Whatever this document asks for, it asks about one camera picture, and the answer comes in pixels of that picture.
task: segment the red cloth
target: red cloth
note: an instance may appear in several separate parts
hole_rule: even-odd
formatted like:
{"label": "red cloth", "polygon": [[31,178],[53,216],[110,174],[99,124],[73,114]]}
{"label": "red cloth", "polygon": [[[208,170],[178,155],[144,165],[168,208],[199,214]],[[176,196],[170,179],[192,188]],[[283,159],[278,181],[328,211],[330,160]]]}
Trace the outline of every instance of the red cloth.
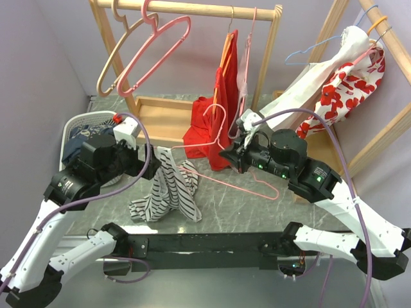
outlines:
{"label": "red cloth", "polygon": [[[233,38],[227,52],[227,56],[223,63],[223,68],[218,68],[216,72],[216,83],[214,88],[217,89],[216,103],[223,106],[227,113],[227,118],[223,124],[223,129],[220,135],[220,144],[226,148],[231,144],[231,139],[228,138],[229,126],[234,119],[238,104],[238,88],[237,88],[237,36],[238,30],[233,33]],[[213,142],[218,134],[223,121],[224,113],[219,107],[213,115],[209,110],[205,116],[204,111],[209,105],[213,104],[213,97],[200,97],[193,103],[191,111],[191,127],[183,136],[184,145],[194,145]],[[222,150],[217,143],[211,146],[198,146],[185,148],[187,158],[207,157],[211,169],[220,171],[227,166],[229,162],[219,156]]]}

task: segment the white cloth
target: white cloth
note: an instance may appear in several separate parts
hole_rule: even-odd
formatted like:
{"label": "white cloth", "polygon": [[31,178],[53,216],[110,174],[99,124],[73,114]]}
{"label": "white cloth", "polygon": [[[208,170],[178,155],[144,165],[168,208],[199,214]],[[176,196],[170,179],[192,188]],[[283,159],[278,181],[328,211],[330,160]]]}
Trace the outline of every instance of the white cloth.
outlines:
{"label": "white cloth", "polygon": [[[346,62],[354,61],[368,48],[369,38],[366,32],[356,26],[347,27],[342,34],[340,51],[332,59],[309,66],[308,71],[300,74],[300,79],[294,85],[261,109],[260,112],[266,117],[286,109],[306,107],[304,104],[315,99],[323,83],[337,67]],[[363,62],[363,64],[369,66],[371,63]],[[295,112],[284,114],[269,120],[267,123],[273,130],[290,128],[297,121],[298,116],[299,114]]]}
{"label": "white cloth", "polygon": [[[171,210],[180,210],[194,222],[201,220],[201,212],[194,202],[198,187],[198,176],[179,169],[169,148],[157,147],[161,167],[157,170],[148,196],[131,201],[129,205],[133,221],[157,221]],[[181,167],[196,171],[194,165],[185,160]]]}

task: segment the laundry basket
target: laundry basket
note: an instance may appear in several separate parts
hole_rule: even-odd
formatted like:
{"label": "laundry basket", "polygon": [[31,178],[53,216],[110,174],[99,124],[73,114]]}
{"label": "laundry basket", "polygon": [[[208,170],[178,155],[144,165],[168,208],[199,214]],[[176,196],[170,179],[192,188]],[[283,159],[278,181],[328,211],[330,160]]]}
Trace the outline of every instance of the laundry basket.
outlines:
{"label": "laundry basket", "polygon": [[[63,151],[64,151],[64,145],[66,142],[69,140],[70,133],[71,131],[81,125],[97,125],[100,124],[104,121],[110,120],[113,118],[113,116],[116,113],[113,111],[95,111],[95,112],[89,112],[86,114],[79,114],[76,115],[75,117],[72,117],[64,126],[64,131],[63,131],[63,140],[62,140],[62,147],[61,147],[61,152],[60,152],[60,167],[59,170],[64,169],[64,164],[62,163],[62,158],[63,158]],[[117,176],[113,178],[111,181],[107,182],[103,187],[110,186],[114,183],[117,183],[120,180],[121,176]]]}

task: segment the gray marble surface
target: gray marble surface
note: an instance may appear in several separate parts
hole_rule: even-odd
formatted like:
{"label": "gray marble surface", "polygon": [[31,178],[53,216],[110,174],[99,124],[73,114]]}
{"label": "gray marble surface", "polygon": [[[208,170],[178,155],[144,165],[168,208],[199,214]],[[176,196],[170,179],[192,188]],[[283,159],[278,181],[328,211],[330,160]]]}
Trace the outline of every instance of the gray marble surface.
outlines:
{"label": "gray marble surface", "polygon": [[[193,101],[198,95],[162,95],[158,97]],[[269,103],[270,100],[271,96],[263,96],[260,106]],[[109,96],[92,99],[89,110],[120,112],[127,111],[127,106],[124,99],[118,96]],[[173,152],[177,164],[186,159],[183,150],[176,149]],[[250,173],[239,175],[231,169],[214,172],[210,170],[206,158],[191,161],[198,172],[203,175],[272,198],[277,195],[272,188],[254,181]],[[321,230],[347,229],[325,210],[309,203],[294,202],[291,192],[286,188],[285,180],[258,169],[252,169],[252,171],[258,180],[266,181],[278,189],[279,196],[276,200],[262,198],[201,178],[198,191],[195,194],[195,202],[202,212],[201,221],[194,223],[179,211],[173,211],[155,223],[134,223],[130,219],[128,204],[131,200],[146,196],[151,188],[150,181],[142,179],[121,194],[90,203],[83,217],[70,229],[69,235],[84,235],[88,229],[101,228],[111,221],[130,233],[280,232],[290,221],[298,221]],[[102,193],[118,189],[131,180],[132,178],[129,176],[123,176],[118,183],[102,189]]]}

